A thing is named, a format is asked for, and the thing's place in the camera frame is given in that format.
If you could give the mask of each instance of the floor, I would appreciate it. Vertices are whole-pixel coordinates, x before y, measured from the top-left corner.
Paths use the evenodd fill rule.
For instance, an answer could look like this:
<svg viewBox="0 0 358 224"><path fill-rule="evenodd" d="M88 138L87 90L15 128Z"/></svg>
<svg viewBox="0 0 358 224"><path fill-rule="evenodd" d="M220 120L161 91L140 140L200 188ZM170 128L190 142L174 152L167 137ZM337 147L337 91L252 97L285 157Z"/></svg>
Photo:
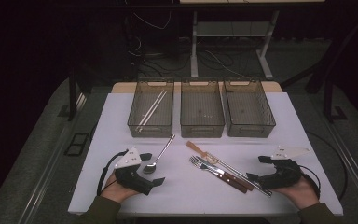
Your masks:
<svg viewBox="0 0 358 224"><path fill-rule="evenodd" d="M180 42L180 50L183 53L174 59L167 59L158 51L147 49L146 60L139 67L139 76L175 77L178 80L182 76L189 76L189 40L181 38ZM328 40L273 40L268 49L267 60L274 81L281 83L318 62L329 44ZM254 51L259 45L259 39L200 38L199 76L223 77L241 74L262 77L263 73ZM307 81L307 77L303 78L284 91L289 93L312 146L337 196L340 196L345 189L345 173L336 151L345 147L358 165L358 112L345 94L335 88L333 105L339 106L348 119L337 120L334 124L328 123L321 113L323 91L307 94L304 90ZM110 90L111 87L108 86L94 86L91 93L79 97L78 113L72 121L68 121L66 117L69 104L67 80L54 92L0 189L1 224L71 223L76 218L76 215L69 214L67 209L92 140L93 129ZM63 155L76 133L87 136L87 139L82 139L86 140L83 153L78 157ZM342 219L346 223L358 223L356 174L349 172L348 185L341 203L344 209ZM299 223L296 214L265 219L273 224ZM122 223L132 221L120 220ZM249 223L240 218L235 223L237 221Z"/></svg>

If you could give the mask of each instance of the table leg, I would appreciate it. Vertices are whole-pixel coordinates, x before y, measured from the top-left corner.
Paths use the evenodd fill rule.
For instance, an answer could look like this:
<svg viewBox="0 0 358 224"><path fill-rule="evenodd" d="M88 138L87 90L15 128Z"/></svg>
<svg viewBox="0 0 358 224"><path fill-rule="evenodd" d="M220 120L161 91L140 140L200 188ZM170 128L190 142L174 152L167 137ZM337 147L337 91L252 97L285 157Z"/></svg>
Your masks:
<svg viewBox="0 0 358 224"><path fill-rule="evenodd" d="M271 21L268 25L266 37L264 39L264 44L261 49L258 49L256 51L258 61L260 61L261 68L263 69L264 75L266 76L267 79L273 79L271 70L269 69L269 64L267 63L267 60L266 60L266 52L267 52L267 48L269 47L269 41L272 38L272 33L274 32L274 29L275 29L278 15L279 15L278 10L273 12Z"/></svg>
<svg viewBox="0 0 358 224"><path fill-rule="evenodd" d="M191 45L191 76L199 76L199 68L197 65L197 11L194 11L193 16L193 36L192 36L192 45Z"/></svg>
<svg viewBox="0 0 358 224"><path fill-rule="evenodd" d="M69 121L74 118L76 112L76 80L74 67L71 67L69 70Z"/></svg>

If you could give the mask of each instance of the spoon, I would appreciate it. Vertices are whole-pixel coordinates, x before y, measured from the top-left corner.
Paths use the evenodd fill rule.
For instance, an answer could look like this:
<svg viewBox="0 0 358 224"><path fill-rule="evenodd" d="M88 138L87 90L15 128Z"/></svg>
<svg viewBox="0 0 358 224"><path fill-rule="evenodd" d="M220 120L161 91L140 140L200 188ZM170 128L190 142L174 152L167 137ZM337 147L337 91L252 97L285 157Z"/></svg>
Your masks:
<svg viewBox="0 0 358 224"><path fill-rule="evenodd" d="M162 149L162 151L159 153L158 157L156 158L156 160L145 166L144 168L144 174L153 174L156 171L156 164L157 161L159 160L159 158L162 156L162 153L164 153L165 149L167 149L167 147L170 145L171 141L173 140L173 138L175 137L175 134L171 135L170 140L168 141L167 145L165 145L165 148Z"/></svg>

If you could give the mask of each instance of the cable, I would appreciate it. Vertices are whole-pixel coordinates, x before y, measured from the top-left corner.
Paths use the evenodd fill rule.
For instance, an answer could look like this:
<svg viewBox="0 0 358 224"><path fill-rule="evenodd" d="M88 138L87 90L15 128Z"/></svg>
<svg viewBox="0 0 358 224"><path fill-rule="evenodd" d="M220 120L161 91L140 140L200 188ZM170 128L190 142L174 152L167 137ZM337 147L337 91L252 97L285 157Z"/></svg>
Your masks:
<svg viewBox="0 0 358 224"><path fill-rule="evenodd" d="M131 52L130 50L128 51L129 54L135 56L135 57L141 57L142 55L141 54L136 54L136 53L133 53Z"/></svg>
<svg viewBox="0 0 358 224"><path fill-rule="evenodd" d="M189 61L189 59L190 59L190 55L186 58L185 64L182 65L182 66L180 66L180 67L178 67L178 68L165 68L165 67L159 65L158 63L154 63L154 62L151 62L151 61L149 61L149 60L147 60L147 61L145 61L145 62L146 62L146 63L152 63L153 65L155 65L155 66L157 66L157 67L159 67L159 68L161 68L161 69L163 69L163 70L165 70L165 71L175 72L175 71L180 71L180 70L184 69L184 68L186 67L186 65L187 65L187 63L188 63L188 61Z"/></svg>
<svg viewBox="0 0 358 224"><path fill-rule="evenodd" d="M232 36L234 36L234 26L233 26L233 22L231 22L230 25L231 25L231 34L232 34ZM250 37L252 37L252 27L253 27L253 23L251 22L251 25L249 26L249 34L250 34ZM236 49L240 49L240 48L241 48L239 42L241 42L240 39L238 39L238 41L237 41L237 40L235 41L235 43L236 43L236 45L237 45ZM239 69L238 69L238 71L239 71L239 73L241 73L241 74L245 74L245 72L246 72L246 70L247 70L247 68L248 68L248 63L249 63L249 59L250 59L250 52L251 52L252 50L254 50L254 49L257 49L258 46L259 46L261 43L262 43L262 41L256 41L256 42L255 42L255 45L254 45L254 46L251 46L249 49L245 49L245 50L243 50L243 51L240 52L240 53L234 53L234 54L228 54L228 53L226 53L225 55L227 55L227 56L240 55L240 58L239 58L239 60L238 60L238 62L239 62ZM214 41L214 46L215 46L215 48L216 48L218 51L224 50L224 49L219 48L219 47L217 46L217 40ZM245 67L242 69L242 68L241 68L241 65L242 65L241 59L242 59L242 54L243 54L243 53L247 53L247 56L246 56L246 58L245 58Z"/></svg>
<svg viewBox="0 0 358 224"><path fill-rule="evenodd" d="M310 171L316 177L316 179L318 180L318 190L321 191L321 180L319 179L319 177L310 168L302 166L302 165L298 165L298 166Z"/></svg>
<svg viewBox="0 0 358 224"><path fill-rule="evenodd" d="M168 20L167 20L167 22L165 23L165 25L164 25L163 27L159 27L159 26L157 26L157 25L154 25L154 24L152 24L152 23L146 21L145 19L143 19L143 18L141 18L140 16L138 16L136 13L132 13L132 14L133 14L136 18L138 18L140 21L146 23L147 25L149 25L149 26L151 26L151 27L154 27L154 28L159 29L159 30L165 30L165 28L167 28L168 24L169 24L170 21L171 21L171 14L172 14L172 13L170 12L169 17L168 17Z"/></svg>
<svg viewBox="0 0 358 224"><path fill-rule="evenodd" d="M342 168L344 170L344 186L342 188L342 192L341 194L339 195L339 200L341 201L341 199L344 197L345 195L345 192L347 191L347 187L348 187L348 171L347 171L347 166L345 165L345 162L344 160L341 159L341 156L339 155L338 151L329 143L327 142L325 139L323 139L321 136L319 136L318 134L316 133L312 133L310 131L307 131L305 130L306 133L309 133L310 135L316 137L316 138L319 138L319 140L325 142L328 146L330 146L333 151L337 154L338 158L339 158L339 161L341 162L341 165L342 165Z"/></svg>
<svg viewBox="0 0 358 224"><path fill-rule="evenodd" d="M143 70L141 70L141 69L138 69L138 73L142 73L142 74L144 74L145 77L148 77L146 71L143 71Z"/></svg>
<svg viewBox="0 0 358 224"><path fill-rule="evenodd" d="M224 66L231 66L234 64L234 60L232 59L232 57L229 55L229 54L225 54L225 53L214 53L214 55L224 55L226 57L228 57L228 59L230 60L230 63L223 63ZM222 61L220 61L221 63L217 63L216 60L212 60L212 59L209 59L207 57L205 57L206 60L212 62L212 63L216 63L216 64L221 64Z"/></svg>
<svg viewBox="0 0 358 224"><path fill-rule="evenodd" d="M216 70L216 71L224 70L224 68L221 67L221 66L219 66L218 68L213 68L213 67L211 67L211 66L208 65L205 61L203 61L202 58L204 58L204 56L202 56L202 55L199 54L199 53L197 53L197 55L199 56L199 57L197 57L197 59L198 59L205 67L210 68L210 69L213 69L213 70Z"/></svg>
<svg viewBox="0 0 358 224"><path fill-rule="evenodd" d="M106 166L103 168L103 172L101 173L100 181L98 182L98 188L97 188L98 196L100 196L103 191L103 181L104 181L104 178L106 177L106 173L109 169L110 163L112 163L112 161L114 161L117 157L124 156L127 152L128 152L128 150L119 152L114 157L112 157L112 159L110 159L109 162L106 164Z"/></svg>
<svg viewBox="0 0 358 224"><path fill-rule="evenodd" d="M153 67L153 66L150 66L150 65L147 65L147 64L144 64L144 63L141 63L140 65L153 69L153 70L156 71L161 77L163 77L162 73L161 73L157 68L155 68L155 67Z"/></svg>
<svg viewBox="0 0 358 224"><path fill-rule="evenodd" d="M138 36L136 36L135 38L139 41L139 46L138 46L138 48L136 49L136 50L138 50L138 49L141 48L142 42L141 42L141 39L140 39Z"/></svg>
<svg viewBox="0 0 358 224"><path fill-rule="evenodd" d="M114 180L112 183L106 185L106 186L103 188L103 190L101 190L101 193L102 193L105 189L107 189L109 186L111 186L111 185L113 185L114 183L116 183L116 181L117 181L117 180Z"/></svg>
<svg viewBox="0 0 358 224"><path fill-rule="evenodd" d="M209 50L205 50L205 52L211 54L211 55L212 55L226 70L228 70L229 72L231 72L231 73L233 73L233 74L236 74L236 75L239 75L239 76L241 76L241 77L245 77L244 75L239 74L239 73L237 73L237 72L234 72L234 71L232 71L231 69L227 68L227 67L226 67L222 62L220 62L220 60L219 60L216 56L214 56L214 54L212 54Z"/></svg>
<svg viewBox="0 0 358 224"><path fill-rule="evenodd" d="M222 68L221 67L221 63L218 63L216 60L211 60L211 59L209 59L208 57L205 57L204 55L202 55L202 54L200 54L200 52L199 53L197 53L197 55L199 56L199 58L200 58L200 61L206 66L206 67L208 67L208 68L211 68L211 69L213 69L213 70L223 70L224 68ZM232 60L232 58L231 57L229 57L228 56L228 58L231 60L231 64L230 65L232 65L233 64L233 60ZM213 64L218 64L219 65L219 67L218 68L213 68L213 67L211 67L211 66L209 66L208 64L206 64L206 62L205 61L203 61L202 59L204 59L204 60L207 60L207 61L209 61L210 63L213 63Z"/></svg>

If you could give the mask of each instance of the chopstick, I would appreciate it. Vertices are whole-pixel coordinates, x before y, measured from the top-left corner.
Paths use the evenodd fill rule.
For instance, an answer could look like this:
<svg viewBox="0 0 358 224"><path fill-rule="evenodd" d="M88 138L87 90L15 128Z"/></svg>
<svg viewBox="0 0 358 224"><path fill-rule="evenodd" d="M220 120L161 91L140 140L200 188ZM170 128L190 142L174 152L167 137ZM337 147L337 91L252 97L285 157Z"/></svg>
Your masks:
<svg viewBox="0 0 358 224"><path fill-rule="evenodd" d="M146 123L149 121L150 117L152 117L153 113L157 109L159 103L161 103L165 94L167 94L167 92L165 90L162 90L159 96L157 97L157 99L155 100L155 102L150 106L149 110L147 110L144 118L141 120L141 122L138 124L138 126L135 129L138 133L140 133L143 129L141 126L145 126Z"/></svg>

